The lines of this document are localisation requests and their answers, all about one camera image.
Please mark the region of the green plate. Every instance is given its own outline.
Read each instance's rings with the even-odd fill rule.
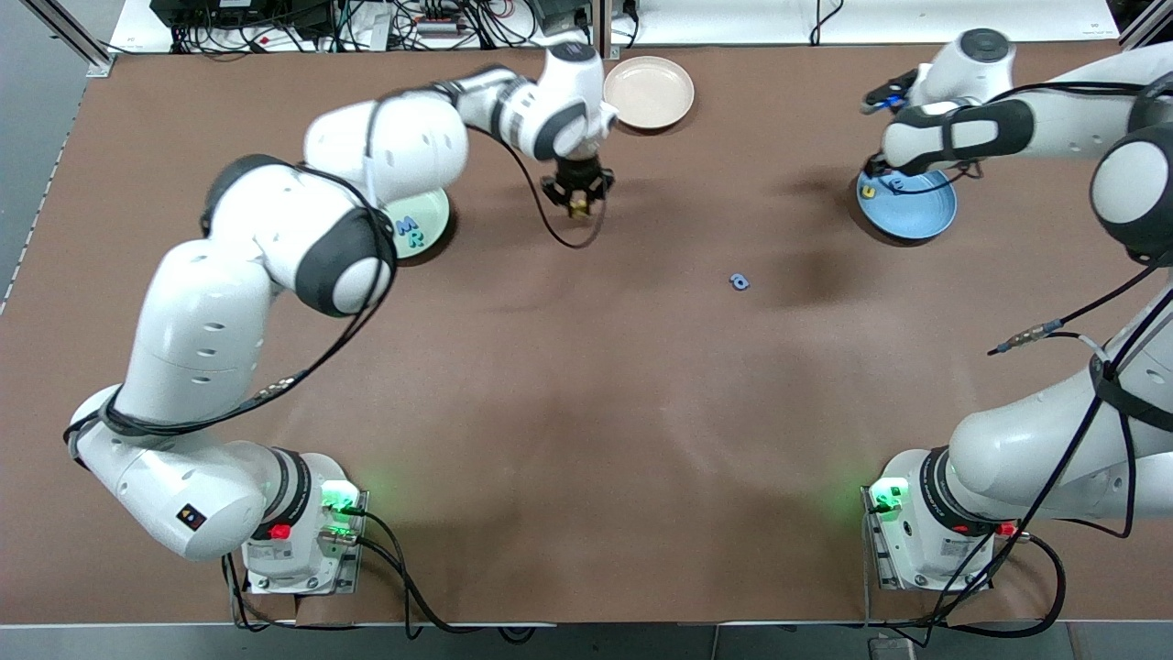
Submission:
[[[385,204],[391,225],[395,229],[395,251],[399,258],[411,258],[426,252],[443,236],[448,227],[448,195],[433,190],[406,199]]]

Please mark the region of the beige plate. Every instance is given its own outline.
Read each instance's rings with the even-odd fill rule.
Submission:
[[[689,113],[692,79],[664,57],[632,57],[606,75],[603,97],[619,109],[619,121],[635,128],[664,128]]]

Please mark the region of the white plate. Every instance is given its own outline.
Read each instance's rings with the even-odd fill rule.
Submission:
[[[664,128],[680,121],[696,90],[689,72],[664,57],[632,57],[606,75],[603,97],[619,109],[619,121],[635,128]]]
[[[448,226],[448,195],[433,190],[382,206],[395,231],[395,252],[409,258],[427,251]]]

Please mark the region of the cable connector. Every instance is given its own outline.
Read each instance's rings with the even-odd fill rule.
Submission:
[[[1047,320],[1046,322],[1040,322],[1038,325],[1023,329],[1022,333],[1015,335],[1013,338],[1010,338],[1005,342],[1002,342],[992,351],[986,352],[985,355],[999,355],[1009,352],[1010,349],[1016,349],[1018,347],[1037,342],[1039,340],[1045,339],[1051,333],[1055,333],[1056,329],[1060,327],[1063,327],[1063,319],[1060,318],[1056,318],[1055,320]]]

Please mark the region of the gray floor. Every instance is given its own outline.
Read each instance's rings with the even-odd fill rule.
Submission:
[[[121,0],[73,0],[66,4],[100,39],[107,39]],[[16,266],[29,226],[73,124],[84,89],[86,67],[18,2],[0,2],[0,287]],[[86,218],[72,218],[86,222]],[[36,249],[35,234],[29,249]],[[12,294],[20,294],[19,279]],[[876,631],[841,627],[723,628],[717,656],[725,659],[863,659]],[[174,658],[308,659],[344,656],[426,658],[476,656],[527,660],[562,658],[705,659],[713,651],[713,628],[703,626],[563,626],[538,631],[520,648],[489,632],[461,638],[428,631],[408,644],[398,628],[348,633],[269,631],[251,634],[229,626],[133,626],[70,628],[0,628],[0,658],[73,660]],[[938,632],[922,659],[957,660],[1116,660],[1169,656],[1173,625],[1079,624],[1057,626],[1037,638],[1001,641]]]

